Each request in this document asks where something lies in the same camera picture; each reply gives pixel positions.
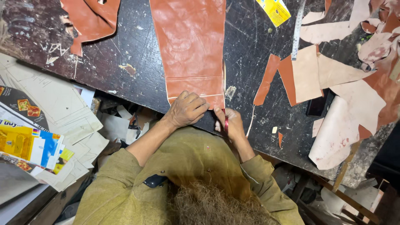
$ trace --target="shirt sleeve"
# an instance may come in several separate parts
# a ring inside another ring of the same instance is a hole
[[[129,197],[141,170],[135,156],[125,149],[112,154],[84,192],[74,225],[99,224],[112,214]]]
[[[252,190],[271,215],[282,225],[304,225],[296,203],[281,192],[275,179],[271,176],[274,167],[270,162],[258,155],[240,166],[249,180]]]

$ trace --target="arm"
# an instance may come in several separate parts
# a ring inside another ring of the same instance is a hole
[[[187,91],[171,105],[165,116],[146,134],[114,153],[101,168],[97,179],[86,189],[76,214],[74,224],[99,224],[118,217],[116,210],[129,202],[136,176],[147,160],[165,139],[177,128],[194,124],[210,107],[206,100]]]
[[[146,134],[129,145],[126,150],[136,157],[141,167],[144,167],[150,156],[172,132],[179,127],[199,121],[209,107],[210,104],[196,93],[189,94],[188,91],[183,91],[164,117]]]
[[[225,121],[225,114],[222,110],[216,108],[214,112],[220,121]],[[226,115],[229,119],[229,140],[237,148],[242,162],[240,166],[243,173],[249,180],[254,193],[260,198],[263,206],[283,225],[303,225],[297,205],[281,192],[275,179],[271,176],[274,171],[272,164],[264,160],[260,155],[256,156],[251,148],[244,135],[240,113],[227,108]],[[225,126],[225,123],[217,121],[215,130],[221,131],[221,124],[223,127]]]

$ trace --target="worktable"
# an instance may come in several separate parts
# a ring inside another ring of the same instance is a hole
[[[292,17],[275,28],[254,0],[227,0],[223,58],[226,88],[235,91],[226,96],[226,106],[241,113],[245,132],[270,53],[284,59],[292,51],[294,24],[301,1],[284,2]],[[121,0],[116,33],[84,44],[83,57],[64,51],[73,39],[60,19],[67,13],[59,1],[1,0],[0,5],[3,5],[0,52],[158,112],[166,113],[169,109],[148,0]],[[326,18],[314,23],[346,21],[352,5],[353,1],[348,0],[333,2]],[[308,0],[304,14],[310,8],[321,12],[324,1]],[[366,36],[358,28],[344,40],[324,42],[319,49],[327,57],[359,68],[356,44]],[[300,49],[309,45],[300,40]],[[119,67],[127,64],[136,68],[135,75]],[[330,95],[323,115],[332,99]],[[307,117],[306,110],[307,102],[290,106],[277,72],[264,104],[255,107],[249,142],[257,151],[334,180],[339,166],[320,171],[308,158],[314,141],[312,124],[318,118]],[[220,135],[214,131],[214,122],[215,116],[208,112],[195,126]],[[278,134],[272,134],[273,127],[278,127],[283,134],[282,149],[278,146]],[[365,179],[366,170],[393,128],[394,123],[384,126],[374,137],[361,143],[343,179],[345,185],[355,187]]]

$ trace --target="finger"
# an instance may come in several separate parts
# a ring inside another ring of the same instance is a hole
[[[194,119],[194,120],[191,122],[191,124],[197,123],[197,121],[199,121],[201,118],[203,118],[203,116],[204,116],[204,113],[201,114],[200,116],[198,116],[196,119]]]
[[[184,90],[176,99],[184,99],[189,95],[189,92]]]
[[[240,113],[238,111],[235,111],[231,108],[226,108],[225,112],[226,112],[226,116],[228,117],[228,119],[233,119],[233,118],[237,117],[238,115],[240,115]]]
[[[214,113],[222,123],[222,126],[225,127],[225,113],[221,110],[220,107],[214,108]]]
[[[221,123],[219,120],[215,121],[215,130],[221,132]]]
[[[193,112],[196,115],[200,115],[202,113],[205,113],[209,108],[210,108],[210,104],[206,103],[206,104],[203,104],[203,105],[199,106],[197,109],[193,110]]]
[[[204,98],[196,98],[191,103],[189,103],[189,108],[195,110],[199,106],[204,105],[206,103],[207,101]]]
[[[185,98],[185,102],[187,103],[187,104],[189,104],[189,103],[191,103],[194,99],[196,99],[196,98],[198,98],[199,96],[196,94],[196,93],[194,93],[194,92],[192,92],[192,93],[190,93],[186,98]]]

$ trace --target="olive green shirt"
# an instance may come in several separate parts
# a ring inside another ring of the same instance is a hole
[[[178,186],[212,181],[237,199],[256,194],[282,225],[303,225],[297,205],[271,176],[273,170],[261,156],[240,164],[222,138],[184,127],[163,142],[145,167],[125,149],[114,153],[86,189],[74,225],[168,223],[168,185],[143,184],[154,174]]]

